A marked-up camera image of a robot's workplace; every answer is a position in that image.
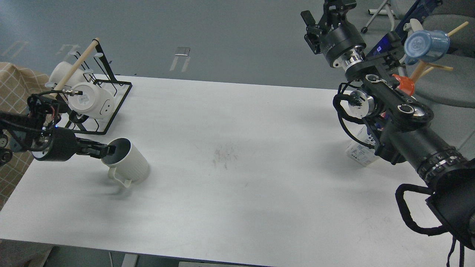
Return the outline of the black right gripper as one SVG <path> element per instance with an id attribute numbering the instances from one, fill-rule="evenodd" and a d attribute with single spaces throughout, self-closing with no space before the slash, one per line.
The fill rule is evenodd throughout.
<path id="1" fill-rule="evenodd" d="M 350 59 L 346 53 L 356 53 L 358 59 L 363 58 L 366 43 L 346 18 L 356 5 L 354 0 L 326 0 L 319 22 L 315 21 L 310 10 L 301 12 L 307 31 L 304 40 L 314 54 L 322 53 L 332 68 L 341 67 Z"/>

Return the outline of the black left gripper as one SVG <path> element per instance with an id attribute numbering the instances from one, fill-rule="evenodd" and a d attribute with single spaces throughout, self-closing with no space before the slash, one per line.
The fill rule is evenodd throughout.
<path id="1" fill-rule="evenodd" d="M 49 135 L 48 147 L 42 151 L 33 152 L 33 157 L 38 161 L 65 162 L 81 151 L 80 142 L 83 140 L 85 139 L 78 138 L 71 129 L 55 127 Z M 114 154 L 116 148 L 115 145 L 88 140 L 85 142 L 85 155 L 103 159 Z"/>

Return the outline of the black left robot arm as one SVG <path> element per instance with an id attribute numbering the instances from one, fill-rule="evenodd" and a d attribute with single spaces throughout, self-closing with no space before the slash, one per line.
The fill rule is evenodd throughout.
<path id="1" fill-rule="evenodd" d="M 13 159 L 15 152 L 31 151 L 38 161 L 65 162 L 73 155 L 97 159 L 115 154 L 117 147 L 90 139 L 78 138 L 73 130 L 58 127 L 60 115 L 68 105 L 46 97 L 46 92 L 27 98 L 29 113 L 1 112 L 1 166 Z"/>

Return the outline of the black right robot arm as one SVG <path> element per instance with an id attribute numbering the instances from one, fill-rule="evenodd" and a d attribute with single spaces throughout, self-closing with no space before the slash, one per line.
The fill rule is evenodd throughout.
<path id="1" fill-rule="evenodd" d="M 395 198 L 406 226 L 424 235 L 452 235 L 451 250 L 460 243 L 459 266 L 464 249 L 474 249 L 474 160 L 466 159 L 430 129 L 433 111 L 403 89 L 393 75 L 403 57 L 399 34 L 388 32 L 382 49 L 366 55 L 361 32 L 347 20 L 354 0 L 326 0 L 316 22 L 309 10 L 302 11 L 304 39 L 314 54 L 323 54 L 329 66 L 343 68 L 333 105 L 346 134 L 375 150 L 375 155 L 395 165 L 408 162 L 425 186 L 401 184 Z M 423 228 L 411 217 L 405 192 L 428 195 L 426 204 L 441 226 Z"/>

